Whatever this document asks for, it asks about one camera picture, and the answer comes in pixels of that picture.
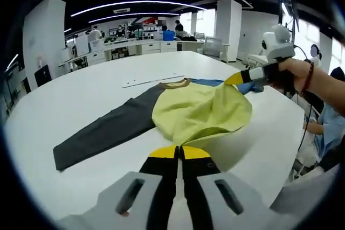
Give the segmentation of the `person's right hand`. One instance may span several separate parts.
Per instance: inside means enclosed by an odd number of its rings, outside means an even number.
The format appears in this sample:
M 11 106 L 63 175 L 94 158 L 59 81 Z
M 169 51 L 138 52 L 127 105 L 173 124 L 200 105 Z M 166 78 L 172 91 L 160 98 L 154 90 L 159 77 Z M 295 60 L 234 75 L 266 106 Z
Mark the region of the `person's right hand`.
M 314 72 L 312 62 L 287 58 L 278 62 L 278 71 L 268 80 L 269 85 L 278 88 L 303 92 L 309 86 L 311 75 Z

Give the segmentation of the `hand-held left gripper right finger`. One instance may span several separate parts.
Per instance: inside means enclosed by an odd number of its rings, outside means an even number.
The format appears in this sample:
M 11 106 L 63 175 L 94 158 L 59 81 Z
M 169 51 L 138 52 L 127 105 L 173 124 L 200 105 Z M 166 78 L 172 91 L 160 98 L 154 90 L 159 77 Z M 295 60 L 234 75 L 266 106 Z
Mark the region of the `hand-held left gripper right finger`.
M 222 173 L 204 150 L 182 146 L 184 194 L 194 229 L 267 229 L 273 213 L 260 194 Z

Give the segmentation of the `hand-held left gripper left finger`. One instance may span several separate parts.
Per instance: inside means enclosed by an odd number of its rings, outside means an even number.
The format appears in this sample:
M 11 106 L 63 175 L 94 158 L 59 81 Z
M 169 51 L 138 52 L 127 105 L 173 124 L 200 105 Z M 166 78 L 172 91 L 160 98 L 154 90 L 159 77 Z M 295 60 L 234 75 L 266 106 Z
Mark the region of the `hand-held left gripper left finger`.
M 71 214 L 60 229 L 167 229 L 176 193 L 178 146 L 153 151 L 138 172 L 129 172 L 100 192 L 83 214 Z

